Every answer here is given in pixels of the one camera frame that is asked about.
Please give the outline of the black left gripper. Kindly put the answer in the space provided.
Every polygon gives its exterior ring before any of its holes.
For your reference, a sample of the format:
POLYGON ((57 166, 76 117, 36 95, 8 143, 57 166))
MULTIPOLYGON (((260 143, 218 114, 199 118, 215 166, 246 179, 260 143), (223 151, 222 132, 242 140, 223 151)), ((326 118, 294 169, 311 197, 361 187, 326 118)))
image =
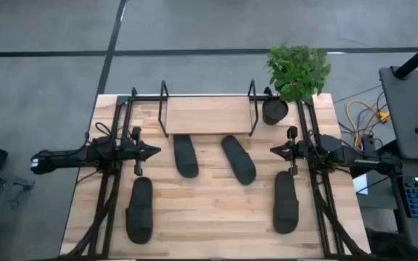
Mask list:
POLYGON ((129 138, 125 138, 120 143, 120 153, 122 160, 134 160, 134 173, 143 176, 142 162, 161 152, 160 147, 144 144, 142 148, 141 128, 133 127, 129 138))

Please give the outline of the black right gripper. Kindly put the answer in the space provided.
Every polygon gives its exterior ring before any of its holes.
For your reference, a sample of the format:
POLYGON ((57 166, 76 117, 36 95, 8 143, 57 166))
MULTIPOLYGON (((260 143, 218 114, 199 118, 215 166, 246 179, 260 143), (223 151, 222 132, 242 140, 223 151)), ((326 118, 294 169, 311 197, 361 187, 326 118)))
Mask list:
MULTIPOLYGON (((295 126, 289 127, 287 130, 287 137, 290 143, 290 153, 291 153, 291 164, 289 168, 289 173, 291 176, 295 176, 298 174, 298 166, 296 163, 296 159, 304 158, 303 153, 303 142, 301 141, 299 144, 296 142, 296 138, 298 137, 298 128, 295 126)), ((284 160, 288 160, 288 143, 284 143, 280 146, 275 146, 270 148, 271 152, 275 155, 281 157, 284 160)))

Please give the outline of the black rubber slide sandal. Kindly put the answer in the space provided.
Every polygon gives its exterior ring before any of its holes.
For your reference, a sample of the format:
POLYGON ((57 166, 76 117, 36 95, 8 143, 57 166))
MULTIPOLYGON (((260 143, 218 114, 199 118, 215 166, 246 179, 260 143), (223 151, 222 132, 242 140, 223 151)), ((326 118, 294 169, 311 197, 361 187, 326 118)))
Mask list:
POLYGON ((173 136, 173 148, 176 168, 185 178, 195 178, 199 174, 196 153, 190 135, 173 136))
POLYGON ((234 136, 225 136, 221 146, 236 179, 244 186, 253 183, 257 175, 255 164, 241 143, 234 136))
POLYGON ((293 176, 278 172, 274 179, 273 227, 277 233, 293 232, 299 221, 299 201, 293 176))
POLYGON ((153 232, 152 181, 139 177, 134 181, 126 208, 126 233, 135 244, 146 244, 153 232))

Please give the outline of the black plant pot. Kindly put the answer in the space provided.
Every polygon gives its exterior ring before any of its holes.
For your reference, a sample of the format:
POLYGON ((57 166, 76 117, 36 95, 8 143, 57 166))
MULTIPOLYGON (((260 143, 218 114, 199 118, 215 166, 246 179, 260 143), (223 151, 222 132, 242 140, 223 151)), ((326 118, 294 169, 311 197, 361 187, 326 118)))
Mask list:
POLYGON ((267 125, 276 125, 289 112, 286 102, 279 98, 268 98, 262 104, 263 121, 267 125))

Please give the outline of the green leafy plant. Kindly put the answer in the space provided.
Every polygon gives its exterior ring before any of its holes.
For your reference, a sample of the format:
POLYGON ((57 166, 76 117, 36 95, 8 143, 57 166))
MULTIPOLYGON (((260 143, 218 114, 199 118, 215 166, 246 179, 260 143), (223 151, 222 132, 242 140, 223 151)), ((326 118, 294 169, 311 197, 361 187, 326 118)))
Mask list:
POLYGON ((321 94, 331 72, 327 52, 310 46, 272 46, 266 67, 277 96, 294 102, 321 94))

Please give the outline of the white paper sheet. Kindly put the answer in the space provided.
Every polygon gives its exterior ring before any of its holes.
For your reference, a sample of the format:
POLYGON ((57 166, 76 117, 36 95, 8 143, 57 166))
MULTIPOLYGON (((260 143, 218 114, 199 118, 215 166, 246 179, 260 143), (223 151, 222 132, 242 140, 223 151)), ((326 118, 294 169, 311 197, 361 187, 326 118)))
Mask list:
POLYGON ((367 174, 360 175, 353 179, 354 190, 357 194, 368 194, 367 174))

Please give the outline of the grey desk top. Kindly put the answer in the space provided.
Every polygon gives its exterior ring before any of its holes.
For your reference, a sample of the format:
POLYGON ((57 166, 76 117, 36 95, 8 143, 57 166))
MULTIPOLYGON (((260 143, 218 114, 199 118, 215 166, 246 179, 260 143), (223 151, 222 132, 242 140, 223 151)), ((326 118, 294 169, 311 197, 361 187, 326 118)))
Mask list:
POLYGON ((405 159, 418 160, 418 70, 405 80, 390 67, 379 69, 379 75, 399 151, 405 159))

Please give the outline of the wooden shelf with black frame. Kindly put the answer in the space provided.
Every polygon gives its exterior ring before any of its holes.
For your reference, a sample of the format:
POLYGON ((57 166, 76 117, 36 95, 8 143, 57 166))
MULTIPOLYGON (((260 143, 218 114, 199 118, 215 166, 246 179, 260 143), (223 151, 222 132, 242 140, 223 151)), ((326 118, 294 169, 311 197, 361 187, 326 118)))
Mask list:
POLYGON ((183 134, 252 136, 259 121, 255 81, 250 81, 245 96, 171 96, 163 80, 157 120, 166 137, 183 134))

